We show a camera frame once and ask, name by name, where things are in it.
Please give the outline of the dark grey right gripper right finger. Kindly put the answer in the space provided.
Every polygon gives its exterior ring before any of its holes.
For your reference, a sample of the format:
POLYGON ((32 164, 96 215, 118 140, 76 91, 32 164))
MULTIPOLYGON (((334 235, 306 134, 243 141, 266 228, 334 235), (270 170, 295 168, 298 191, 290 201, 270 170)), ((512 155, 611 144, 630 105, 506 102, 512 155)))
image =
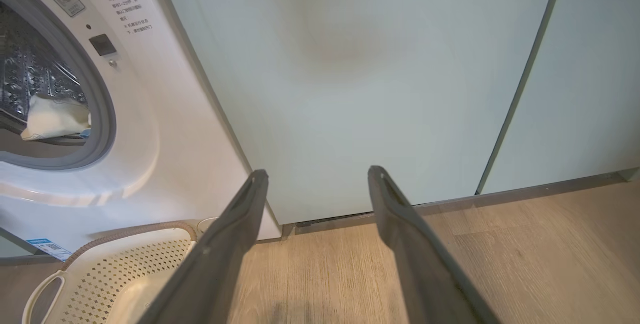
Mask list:
POLYGON ((368 170, 380 238, 393 251, 412 324, 498 324, 499 319, 382 166, 368 170))

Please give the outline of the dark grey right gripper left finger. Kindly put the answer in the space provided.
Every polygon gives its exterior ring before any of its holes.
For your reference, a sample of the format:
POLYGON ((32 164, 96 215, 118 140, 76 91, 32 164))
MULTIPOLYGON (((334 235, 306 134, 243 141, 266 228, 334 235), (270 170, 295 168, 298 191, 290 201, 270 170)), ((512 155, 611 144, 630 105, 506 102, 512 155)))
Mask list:
POLYGON ((160 290, 141 324, 224 324, 244 255, 254 246, 269 176, 253 171, 160 290))

